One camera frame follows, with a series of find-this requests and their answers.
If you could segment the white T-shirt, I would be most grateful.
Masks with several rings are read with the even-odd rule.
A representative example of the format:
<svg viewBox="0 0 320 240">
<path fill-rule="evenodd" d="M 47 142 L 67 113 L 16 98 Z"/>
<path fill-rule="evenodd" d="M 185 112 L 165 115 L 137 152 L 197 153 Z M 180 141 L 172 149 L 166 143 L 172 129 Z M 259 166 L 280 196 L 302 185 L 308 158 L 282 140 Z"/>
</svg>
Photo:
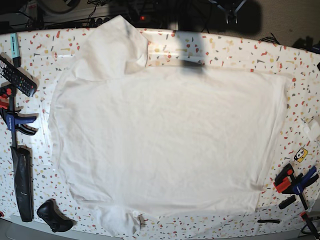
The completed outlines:
<svg viewBox="0 0 320 240">
<path fill-rule="evenodd" d="M 112 236 L 140 214 L 242 215 L 257 207 L 286 117 L 283 75 L 147 66 L 124 19 L 97 27 L 57 79 L 52 159 Z"/>
</svg>

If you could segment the small black block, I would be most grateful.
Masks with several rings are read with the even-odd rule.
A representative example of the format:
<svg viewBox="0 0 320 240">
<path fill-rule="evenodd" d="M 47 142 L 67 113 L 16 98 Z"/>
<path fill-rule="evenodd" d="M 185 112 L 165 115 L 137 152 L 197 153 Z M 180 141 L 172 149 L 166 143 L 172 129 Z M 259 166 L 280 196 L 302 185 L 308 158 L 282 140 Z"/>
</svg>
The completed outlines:
<svg viewBox="0 0 320 240">
<path fill-rule="evenodd" d="M 294 195 L 290 196 L 289 198 L 283 200 L 279 205 L 279 209 L 283 210 L 286 207 L 288 207 L 289 205 L 291 205 L 292 203 L 294 203 L 296 201 L 296 197 Z"/>
</svg>

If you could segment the black power strip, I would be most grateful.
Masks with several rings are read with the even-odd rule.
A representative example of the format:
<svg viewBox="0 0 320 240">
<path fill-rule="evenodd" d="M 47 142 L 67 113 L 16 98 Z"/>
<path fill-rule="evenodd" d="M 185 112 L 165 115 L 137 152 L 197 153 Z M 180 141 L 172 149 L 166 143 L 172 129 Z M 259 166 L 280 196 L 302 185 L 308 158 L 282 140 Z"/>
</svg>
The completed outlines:
<svg viewBox="0 0 320 240">
<path fill-rule="evenodd" d="M 129 17 L 129 15 L 127 14 L 94 16 L 94 17 L 90 17 L 87 22 L 89 26 L 98 26 L 99 24 L 103 24 L 118 18 L 123 19 L 132 25 L 150 24 L 152 22 L 152 17 L 147 14 L 138 16 L 136 18 Z"/>
</svg>

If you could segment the left blue bar clamp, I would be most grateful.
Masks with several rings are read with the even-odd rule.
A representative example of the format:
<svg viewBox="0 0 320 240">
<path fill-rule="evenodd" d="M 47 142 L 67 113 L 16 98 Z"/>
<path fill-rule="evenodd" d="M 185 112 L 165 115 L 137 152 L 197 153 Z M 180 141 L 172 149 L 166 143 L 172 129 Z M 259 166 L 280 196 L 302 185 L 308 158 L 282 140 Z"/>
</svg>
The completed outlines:
<svg viewBox="0 0 320 240">
<path fill-rule="evenodd" d="M 17 131 L 27 136 L 34 136 L 38 131 L 27 125 L 37 120 L 36 115 L 19 115 L 18 113 L 21 110 L 15 109 L 16 94 L 17 89 L 12 84 L 0 87 L 0 116 L 7 129 L 11 132 L 12 146 L 14 148 L 18 147 Z"/>
</svg>

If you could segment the yellow cartoon face sticker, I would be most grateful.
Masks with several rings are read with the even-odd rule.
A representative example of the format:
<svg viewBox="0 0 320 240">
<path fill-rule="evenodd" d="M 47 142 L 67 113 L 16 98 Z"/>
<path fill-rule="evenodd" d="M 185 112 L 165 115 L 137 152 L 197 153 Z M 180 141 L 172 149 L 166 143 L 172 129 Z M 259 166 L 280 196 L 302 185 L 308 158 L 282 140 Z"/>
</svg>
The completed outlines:
<svg viewBox="0 0 320 240">
<path fill-rule="evenodd" d="M 295 154 L 295 156 L 293 157 L 293 159 L 299 163 L 301 163 L 305 158 L 306 156 L 308 155 L 308 151 L 301 147 L 297 153 Z"/>
</svg>

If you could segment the right blue bar clamp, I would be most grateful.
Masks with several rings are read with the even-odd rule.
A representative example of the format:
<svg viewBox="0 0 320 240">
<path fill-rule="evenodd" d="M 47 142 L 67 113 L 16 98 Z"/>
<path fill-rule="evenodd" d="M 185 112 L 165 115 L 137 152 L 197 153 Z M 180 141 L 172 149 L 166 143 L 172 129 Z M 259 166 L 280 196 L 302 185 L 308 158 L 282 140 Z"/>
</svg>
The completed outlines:
<svg viewBox="0 0 320 240">
<path fill-rule="evenodd" d="M 275 177 L 273 182 L 273 185 L 278 193 L 299 197 L 305 210 L 300 214 L 300 217 L 303 219 L 310 233 L 316 240 L 320 239 L 320 234 L 313 224 L 312 219 L 307 214 L 309 207 L 303 192 L 305 188 L 314 184 L 318 178 L 319 175 L 317 174 L 317 168 L 315 166 L 312 166 L 306 174 L 300 173 L 298 176 L 295 176 L 293 166 L 288 163 Z"/>
</svg>

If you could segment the black TV remote control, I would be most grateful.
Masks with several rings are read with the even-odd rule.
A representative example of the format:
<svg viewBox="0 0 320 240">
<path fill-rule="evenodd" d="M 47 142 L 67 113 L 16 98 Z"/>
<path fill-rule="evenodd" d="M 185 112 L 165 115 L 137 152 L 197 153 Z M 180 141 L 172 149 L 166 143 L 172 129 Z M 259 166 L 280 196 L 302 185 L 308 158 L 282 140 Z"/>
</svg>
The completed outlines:
<svg viewBox="0 0 320 240">
<path fill-rule="evenodd" d="M 0 75 L 28 97 L 32 97 L 37 90 L 37 84 L 3 56 L 0 56 Z"/>
</svg>

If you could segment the long black sleeve pouch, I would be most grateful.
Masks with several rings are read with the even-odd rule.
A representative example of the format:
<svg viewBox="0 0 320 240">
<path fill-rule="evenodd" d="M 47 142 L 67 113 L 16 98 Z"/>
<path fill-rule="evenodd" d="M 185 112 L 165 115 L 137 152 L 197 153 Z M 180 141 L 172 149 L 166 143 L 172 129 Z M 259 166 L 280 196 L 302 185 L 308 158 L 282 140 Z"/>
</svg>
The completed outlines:
<svg viewBox="0 0 320 240">
<path fill-rule="evenodd" d="M 31 222 L 34 218 L 31 153 L 28 149 L 11 146 L 13 161 L 13 178 L 16 203 L 23 222 Z"/>
</svg>

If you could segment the black game controller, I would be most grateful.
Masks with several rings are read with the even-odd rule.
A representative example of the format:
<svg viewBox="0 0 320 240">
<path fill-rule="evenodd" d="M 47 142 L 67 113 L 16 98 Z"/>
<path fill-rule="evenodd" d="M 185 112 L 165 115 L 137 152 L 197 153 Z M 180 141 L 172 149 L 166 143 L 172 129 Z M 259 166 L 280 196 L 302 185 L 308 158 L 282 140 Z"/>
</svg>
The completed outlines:
<svg viewBox="0 0 320 240">
<path fill-rule="evenodd" d="M 46 200 L 36 211 L 36 214 L 47 225 L 53 233 L 64 233 L 69 231 L 74 223 L 71 219 L 62 215 L 57 209 L 54 199 Z"/>
</svg>

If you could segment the blue bar clamp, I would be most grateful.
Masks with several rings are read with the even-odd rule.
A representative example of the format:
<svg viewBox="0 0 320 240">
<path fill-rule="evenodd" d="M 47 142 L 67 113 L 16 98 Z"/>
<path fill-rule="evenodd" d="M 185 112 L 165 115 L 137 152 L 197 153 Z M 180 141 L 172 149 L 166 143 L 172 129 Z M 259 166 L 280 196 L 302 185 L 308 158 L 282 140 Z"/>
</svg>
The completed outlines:
<svg viewBox="0 0 320 240">
<path fill-rule="evenodd" d="M 0 87 L 0 116 L 7 129 L 11 132 L 12 146 L 14 148 L 18 147 L 17 131 L 27 136 L 34 136 L 38 131 L 27 125 L 37 120 L 36 115 L 19 115 L 18 113 L 21 110 L 15 109 L 16 94 L 17 89 L 12 84 Z"/>
<path fill-rule="evenodd" d="M 306 174 L 300 173 L 298 176 L 295 176 L 293 166 L 288 163 L 275 177 L 273 182 L 273 185 L 278 193 L 299 197 L 305 210 L 300 214 L 300 217 L 303 219 L 310 233 L 316 240 L 320 239 L 320 234 L 313 224 L 312 219 L 307 214 L 309 207 L 303 192 L 305 188 L 314 184 L 318 178 L 319 175 L 317 174 L 317 168 L 315 166 L 312 166 Z"/>
</svg>

